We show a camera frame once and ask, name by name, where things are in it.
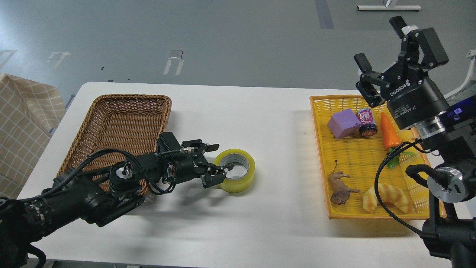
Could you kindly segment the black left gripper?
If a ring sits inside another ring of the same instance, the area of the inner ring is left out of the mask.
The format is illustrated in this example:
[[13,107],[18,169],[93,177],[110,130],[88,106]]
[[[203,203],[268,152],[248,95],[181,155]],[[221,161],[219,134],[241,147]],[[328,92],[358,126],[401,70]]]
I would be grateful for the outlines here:
[[224,166],[216,166],[208,163],[203,156],[204,153],[217,151],[219,144],[204,144],[202,140],[189,140],[180,144],[177,140],[158,140],[158,149],[164,151],[173,151],[186,147],[198,147],[199,151],[192,154],[174,153],[167,154],[168,159],[175,168],[175,178],[178,184],[187,182],[194,178],[200,178],[204,188],[211,188],[224,182],[227,172],[234,168],[233,163]]

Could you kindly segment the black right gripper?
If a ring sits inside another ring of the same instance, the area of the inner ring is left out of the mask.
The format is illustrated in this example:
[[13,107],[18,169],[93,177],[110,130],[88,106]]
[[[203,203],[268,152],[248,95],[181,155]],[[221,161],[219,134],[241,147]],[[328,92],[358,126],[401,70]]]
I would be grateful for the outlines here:
[[391,17],[389,23],[401,39],[397,61],[381,74],[373,71],[364,53],[354,55],[361,71],[356,88],[371,108],[387,101],[391,116],[403,130],[449,108],[438,86],[428,76],[429,70],[447,64],[449,58],[434,28],[418,29],[407,25],[401,16]]

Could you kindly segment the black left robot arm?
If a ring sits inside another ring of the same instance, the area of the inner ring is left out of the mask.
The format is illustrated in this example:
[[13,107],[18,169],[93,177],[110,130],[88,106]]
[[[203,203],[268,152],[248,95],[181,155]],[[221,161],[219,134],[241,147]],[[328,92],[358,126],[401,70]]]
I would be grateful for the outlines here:
[[201,178],[204,188],[218,185],[234,167],[217,166],[204,157],[219,144],[200,139],[180,144],[171,132],[161,133],[156,143],[154,152],[138,156],[114,148],[96,151],[55,178],[40,195],[21,200],[2,197],[1,267],[19,268],[31,254],[38,258],[36,267],[42,268],[45,253],[33,242],[79,218],[104,227],[145,201],[140,181],[150,193],[163,195],[194,178]]

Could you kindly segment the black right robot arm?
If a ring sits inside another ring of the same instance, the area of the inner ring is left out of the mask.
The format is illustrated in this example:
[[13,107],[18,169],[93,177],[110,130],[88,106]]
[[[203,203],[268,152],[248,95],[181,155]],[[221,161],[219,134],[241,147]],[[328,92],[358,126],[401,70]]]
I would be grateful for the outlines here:
[[354,56],[361,75],[356,88],[372,108],[386,105],[401,130],[414,128],[419,137],[402,142],[380,164],[374,179],[390,160],[408,148],[422,153],[438,151],[443,163],[432,168],[412,165],[406,174],[427,187],[430,217],[418,230],[431,256],[446,258],[454,268],[476,264],[475,219],[460,219],[454,204],[475,197],[475,96],[449,105],[428,72],[448,63],[448,56],[433,28],[409,26],[401,16],[389,23],[401,39],[396,62],[385,72],[373,70],[364,53]]

